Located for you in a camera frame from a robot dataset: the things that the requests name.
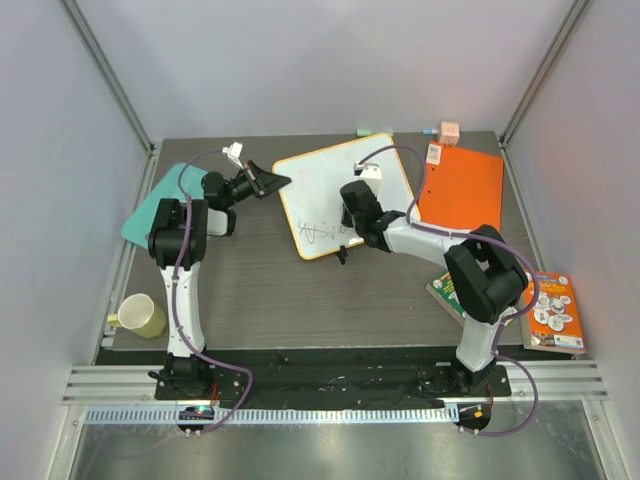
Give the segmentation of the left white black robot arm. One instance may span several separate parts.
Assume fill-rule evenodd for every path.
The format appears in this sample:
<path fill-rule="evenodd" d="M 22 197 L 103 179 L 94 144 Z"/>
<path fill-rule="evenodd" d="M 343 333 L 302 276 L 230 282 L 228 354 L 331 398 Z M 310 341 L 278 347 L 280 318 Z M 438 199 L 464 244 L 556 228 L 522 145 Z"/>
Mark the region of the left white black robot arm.
<path fill-rule="evenodd" d="M 183 185 L 189 167 L 184 165 L 177 177 L 183 198 L 159 201 L 148 237 L 148 252 L 165 285 L 169 324 L 163 368 L 149 373 L 156 381 L 158 400 L 202 399 L 215 384 L 214 364 L 205 355 L 198 300 L 209 224 L 216 224 L 216 236 L 232 235 L 234 205 L 249 197 L 263 199 L 292 182 L 290 177 L 268 172 L 249 160 L 239 166 L 233 178 L 206 173 L 201 180 L 203 197 L 196 199 Z"/>

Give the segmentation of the yellow framed whiteboard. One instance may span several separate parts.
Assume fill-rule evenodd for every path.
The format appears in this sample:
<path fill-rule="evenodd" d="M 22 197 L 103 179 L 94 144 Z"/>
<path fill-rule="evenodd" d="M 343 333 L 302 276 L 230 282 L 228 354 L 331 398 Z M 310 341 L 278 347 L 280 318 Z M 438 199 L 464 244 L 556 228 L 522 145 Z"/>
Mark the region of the yellow framed whiteboard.
<path fill-rule="evenodd" d="M 276 162 L 272 172 L 291 182 L 279 190 L 293 239 L 301 258 L 316 258 L 363 243 L 341 223 L 340 189 L 356 179 L 354 164 L 370 153 L 388 149 L 371 162 L 382 173 L 378 199 L 385 211 L 404 212 L 414 198 L 393 137 L 381 133 L 297 155 Z"/>

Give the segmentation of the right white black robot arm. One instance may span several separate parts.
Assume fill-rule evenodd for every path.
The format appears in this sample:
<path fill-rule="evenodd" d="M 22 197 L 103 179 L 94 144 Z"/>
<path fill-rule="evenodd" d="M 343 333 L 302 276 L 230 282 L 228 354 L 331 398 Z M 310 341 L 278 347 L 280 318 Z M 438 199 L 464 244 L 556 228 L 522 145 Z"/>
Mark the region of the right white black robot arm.
<path fill-rule="evenodd" d="M 471 232 L 439 234 L 434 227 L 411 222 L 400 211 L 385 211 L 363 180 L 346 184 L 340 195 L 343 224 L 354 229 L 367 246 L 446 268 L 466 313 L 451 364 L 451 380 L 460 393 L 477 393 L 486 385 L 496 364 L 504 323 L 515 314 L 528 286 L 514 252 L 489 225 Z"/>

